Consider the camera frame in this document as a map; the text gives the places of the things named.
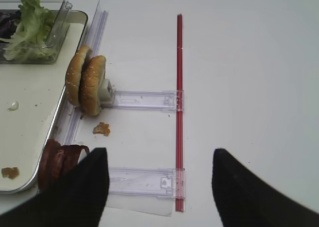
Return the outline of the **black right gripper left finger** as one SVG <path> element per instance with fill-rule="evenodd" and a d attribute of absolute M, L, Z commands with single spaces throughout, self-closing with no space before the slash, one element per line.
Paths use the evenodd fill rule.
<path fill-rule="evenodd" d="M 95 148 L 45 191 L 4 213 L 2 227 L 97 227 L 109 192 L 107 151 Z"/>

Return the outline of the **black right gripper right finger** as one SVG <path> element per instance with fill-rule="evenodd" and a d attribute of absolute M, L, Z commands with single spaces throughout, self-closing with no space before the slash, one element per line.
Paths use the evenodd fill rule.
<path fill-rule="evenodd" d="M 280 193 L 226 149 L 213 153 L 212 193 L 225 227 L 317 227 L 318 213 Z"/>

